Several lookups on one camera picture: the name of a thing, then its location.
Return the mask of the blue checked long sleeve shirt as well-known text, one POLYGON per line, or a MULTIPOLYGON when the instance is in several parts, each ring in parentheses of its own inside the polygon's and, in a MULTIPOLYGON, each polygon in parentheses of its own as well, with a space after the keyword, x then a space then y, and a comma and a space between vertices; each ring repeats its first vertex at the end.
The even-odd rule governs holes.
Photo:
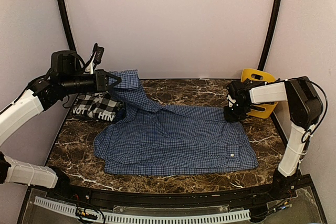
POLYGON ((94 154, 111 174, 195 175, 258 167, 243 126, 222 108, 166 105, 149 99, 136 70, 115 72, 109 94, 125 105, 123 120, 94 140, 94 154))

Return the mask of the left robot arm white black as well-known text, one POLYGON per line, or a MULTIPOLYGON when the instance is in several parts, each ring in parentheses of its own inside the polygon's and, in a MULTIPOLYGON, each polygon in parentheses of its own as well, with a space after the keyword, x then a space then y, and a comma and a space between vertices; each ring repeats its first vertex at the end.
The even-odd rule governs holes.
MULTIPOLYGON (((107 91, 121 83, 121 78, 103 69, 100 64, 103 48, 96 47, 88 62, 72 50, 54 52, 47 73, 28 83, 23 92, 1 110, 1 143, 35 116, 51 108, 63 98, 78 93, 107 91)), ((1 154, 1 183, 53 188, 63 201, 74 197, 74 189, 60 180, 62 172, 57 168, 38 166, 18 161, 1 154)))

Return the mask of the black white plaid shirt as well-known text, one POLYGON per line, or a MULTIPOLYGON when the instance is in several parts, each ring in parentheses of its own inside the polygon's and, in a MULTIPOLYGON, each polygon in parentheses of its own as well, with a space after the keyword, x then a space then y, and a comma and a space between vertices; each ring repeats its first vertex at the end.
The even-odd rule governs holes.
POLYGON ((115 113, 122 104, 108 92, 86 93, 77 96, 70 112, 74 117, 114 123, 115 113))

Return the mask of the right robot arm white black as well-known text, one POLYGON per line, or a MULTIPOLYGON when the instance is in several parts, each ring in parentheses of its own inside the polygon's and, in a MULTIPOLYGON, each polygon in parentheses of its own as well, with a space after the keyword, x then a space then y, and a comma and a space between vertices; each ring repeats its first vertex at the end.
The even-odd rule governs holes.
POLYGON ((224 107, 224 117, 228 122, 237 122, 244 120, 253 106, 287 102, 291 132, 277 171, 284 178, 291 177, 297 172, 310 138, 327 112, 328 102, 321 101, 317 88, 319 86, 306 76, 275 82, 235 80, 226 87, 228 105, 224 107))

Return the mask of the yellow plastic basket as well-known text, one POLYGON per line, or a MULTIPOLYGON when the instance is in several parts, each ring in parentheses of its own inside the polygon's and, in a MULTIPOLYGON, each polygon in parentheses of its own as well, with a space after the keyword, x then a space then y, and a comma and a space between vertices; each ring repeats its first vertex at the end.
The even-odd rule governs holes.
POLYGON ((265 85, 275 82, 275 77, 264 71, 245 68, 241 73, 241 82, 245 81, 247 81, 248 84, 254 84, 260 81, 261 84, 256 91, 252 92, 253 101, 247 115, 261 119, 269 118, 278 102, 271 100, 270 95, 266 94, 265 85))

